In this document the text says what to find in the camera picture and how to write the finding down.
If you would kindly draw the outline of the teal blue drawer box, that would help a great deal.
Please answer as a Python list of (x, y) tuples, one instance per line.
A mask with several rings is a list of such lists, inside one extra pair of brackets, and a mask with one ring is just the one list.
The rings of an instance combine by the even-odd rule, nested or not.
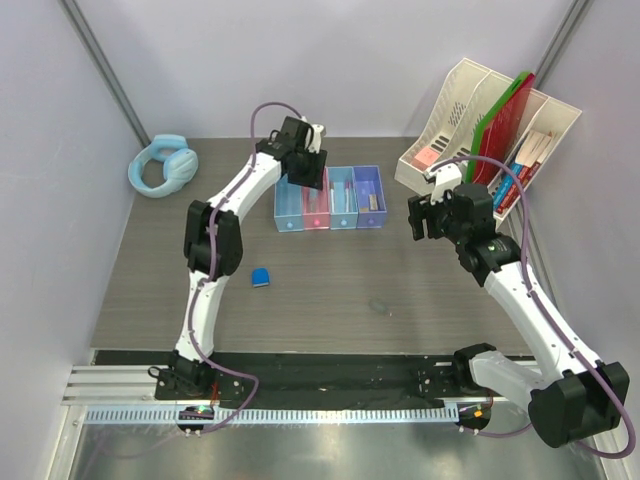
[[(350, 181), (350, 201), (351, 212), (345, 213), (345, 181)], [(336, 214), (332, 214), (330, 207), (330, 229), (331, 230), (349, 230), (355, 229), (358, 221), (358, 206), (355, 196), (355, 180), (354, 169), (351, 166), (329, 167), (329, 207), (330, 207), (330, 182), (334, 182), (336, 187)]]

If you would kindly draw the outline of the light blue drawer box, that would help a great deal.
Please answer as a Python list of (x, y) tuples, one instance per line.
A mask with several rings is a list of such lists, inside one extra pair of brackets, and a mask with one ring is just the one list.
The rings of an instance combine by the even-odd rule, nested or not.
[(302, 187), (290, 183), (287, 175), (275, 184), (274, 221), (280, 233), (304, 230)]

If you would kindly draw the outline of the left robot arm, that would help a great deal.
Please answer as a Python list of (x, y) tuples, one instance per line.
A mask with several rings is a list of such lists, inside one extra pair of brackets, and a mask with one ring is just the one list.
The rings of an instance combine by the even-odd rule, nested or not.
[(224, 289), (242, 260), (242, 221), (282, 178), (301, 187), (322, 188), (325, 135), (323, 125), (287, 116), (280, 129), (255, 144), (245, 166), (219, 193), (190, 204), (183, 246), (189, 296), (167, 366), (148, 370), (156, 380), (157, 399), (200, 399), (212, 392), (214, 330)]

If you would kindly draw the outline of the red perforated board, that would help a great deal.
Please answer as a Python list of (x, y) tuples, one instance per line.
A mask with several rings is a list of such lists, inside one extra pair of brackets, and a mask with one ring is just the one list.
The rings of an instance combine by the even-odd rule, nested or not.
[(535, 75), (522, 71), (480, 120), (474, 131), (471, 154), (504, 162), (516, 138)]

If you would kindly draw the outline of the books in rack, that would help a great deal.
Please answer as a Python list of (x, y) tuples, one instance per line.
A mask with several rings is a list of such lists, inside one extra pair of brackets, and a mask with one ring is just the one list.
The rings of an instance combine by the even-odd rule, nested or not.
[[(555, 134), (551, 131), (529, 130), (515, 148), (507, 166), (525, 187), (546, 160)], [(493, 195), (494, 213), (504, 215), (508, 208), (519, 198), (514, 180), (508, 174), (501, 175), (501, 182)]]

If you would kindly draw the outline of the blue capped white marker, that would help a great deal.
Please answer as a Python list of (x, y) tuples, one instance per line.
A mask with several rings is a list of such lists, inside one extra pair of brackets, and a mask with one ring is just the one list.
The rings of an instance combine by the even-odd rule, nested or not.
[(308, 196), (308, 212), (309, 213), (318, 212), (318, 199), (319, 199), (318, 191), (316, 189), (310, 189), (309, 196)]

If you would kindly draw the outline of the green board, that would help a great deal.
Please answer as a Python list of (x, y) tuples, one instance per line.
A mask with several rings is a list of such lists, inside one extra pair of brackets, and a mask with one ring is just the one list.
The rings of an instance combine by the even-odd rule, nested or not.
[(522, 71), (513, 80), (496, 71), (480, 84), (481, 118), (474, 128), (471, 154), (504, 161), (513, 143), (535, 75)]

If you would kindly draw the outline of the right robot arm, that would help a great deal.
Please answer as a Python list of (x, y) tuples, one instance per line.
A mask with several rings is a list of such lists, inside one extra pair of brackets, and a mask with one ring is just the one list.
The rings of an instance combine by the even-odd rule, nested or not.
[(521, 258), (516, 241), (500, 232), (493, 200), (484, 185), (461, 184), (440, 201), (408, 200), (415, 240), (445, 238), (461, 266), (506, 312), (529, 346), (538, 369), (532, 371), (483, 343), (458, 350), (451, 380), (465, 395), (488, 389), (529, 417), (541, 440), (552, 448), (618, 427), (629, 375), (618, 363), (604, 363), (578, 339), (542, 291)]

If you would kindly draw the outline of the magenta capped white pen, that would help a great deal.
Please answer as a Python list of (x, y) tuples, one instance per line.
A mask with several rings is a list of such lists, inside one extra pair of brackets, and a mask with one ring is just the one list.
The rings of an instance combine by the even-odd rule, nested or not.
[(344, 194), (345, 194), (345, 213), (350, 213), (351, 212), (351, 201), (350, 201), (350, 190), (351, 190), (351, 186), (350, 186), (350, 181), (345, 181), (344, 184)]

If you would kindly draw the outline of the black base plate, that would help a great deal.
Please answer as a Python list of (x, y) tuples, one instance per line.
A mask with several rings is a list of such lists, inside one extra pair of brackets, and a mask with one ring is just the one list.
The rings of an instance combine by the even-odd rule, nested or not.
[(159, 400), (217, 397), (254, 408), (356, 409), (483, 396), (455, 355), (216, 352), (210, 362), (175, 352), (101, 350), (99, 366), (143, 366)]

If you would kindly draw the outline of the pink notepad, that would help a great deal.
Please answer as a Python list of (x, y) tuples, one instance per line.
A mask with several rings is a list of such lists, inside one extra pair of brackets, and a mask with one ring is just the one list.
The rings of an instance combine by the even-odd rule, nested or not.
[(432, 166), (440, 157), (440, 152), (430, 146), (423, 147), (416, 153), (411, 161), (411, 165), (424, 172)]

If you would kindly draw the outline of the purple drawer box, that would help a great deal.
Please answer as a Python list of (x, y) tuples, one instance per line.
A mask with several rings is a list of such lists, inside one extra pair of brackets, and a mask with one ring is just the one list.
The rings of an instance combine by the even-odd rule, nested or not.
[[(387, 218), (387, 208), (379, 167), (376, 165), (354, 166), (355, 193), (358, 206), (357, 229), (382, 228)], [(376, 194), (379, 210), (369, 210), (370, 194)]]

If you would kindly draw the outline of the light blue headphones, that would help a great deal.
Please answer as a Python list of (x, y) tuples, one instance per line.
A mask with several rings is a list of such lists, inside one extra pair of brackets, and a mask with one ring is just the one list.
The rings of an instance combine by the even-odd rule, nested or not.
[[(162, 165), (163, 183), (155, 187), (143, 181), (144, 169), (149, 162)], [(198, 169), (198, 155), (189, 147), (185, 137), (159, 134), (129, 164), (128, 180), (139, 194), (160, 199), (180, 191), (194, 178)]]

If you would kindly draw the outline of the blue pencil sharpener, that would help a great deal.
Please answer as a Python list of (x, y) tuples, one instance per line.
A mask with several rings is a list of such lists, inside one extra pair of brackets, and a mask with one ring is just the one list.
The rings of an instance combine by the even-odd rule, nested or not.
[(251, 285), (253, 288), (269, 286), (271, 283), (270, 273), (267, 268), (256, 268), (251, 273)]

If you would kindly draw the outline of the brown capped white pen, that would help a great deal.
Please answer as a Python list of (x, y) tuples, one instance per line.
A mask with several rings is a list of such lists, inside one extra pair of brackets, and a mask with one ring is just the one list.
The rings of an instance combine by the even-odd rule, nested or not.
[(334, 182), (330, 182), (330, 207), (332, 214), (336, 214), (336, 187)]

